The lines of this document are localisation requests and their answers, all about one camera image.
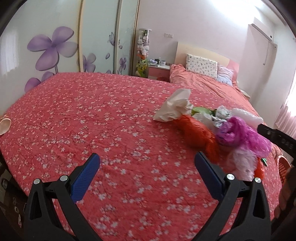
air conditioner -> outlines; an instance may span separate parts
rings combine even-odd
[[[273,42],[274,31],[267,27],[257,18],[254,18],[253,23],[251,24],[255,29],[257,29],[261,34],[263,34],[270,42]]]

pink curtain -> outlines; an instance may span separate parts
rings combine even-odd
[[[280,131],[296,139],[296,76],[294,76],[290,93],[281,108],[275,125]]]

blue gripper pad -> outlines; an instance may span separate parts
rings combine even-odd
[[[83,199],[99,167],[100,157],[93,153],[82,166],[76,167],[70,174],[70,196],[74,203]]]
[[[212,198],[221,201],[224,198],[225,173],[219,166],[212,164],[202,152],[196,153],[194,164]]]

magenta plastic bag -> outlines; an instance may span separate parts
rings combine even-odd
[[[216,132],[216,139],[221,145],[238,147],[245,142],[246,135],[246,122],[233,116],[220,126]]]
[[[271,152],[271,142],[254,131],[237,116],[231,117],[216,132],[219,144],[230,147],[243,147],[257,157],[265,158]]]

orange plastic bag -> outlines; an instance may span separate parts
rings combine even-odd
[[[258,166],[257,169],[254,171],[254,177],[259,177],[261,180],[264,178],[264,165],[261,161],[261,158],[257,157],[258,159]]]
[[[203,151],[212,163],[219,162],[219,146],[215,135],[203,123],[188,115],[173,120],[173,123],[183,132],[189,146]]]

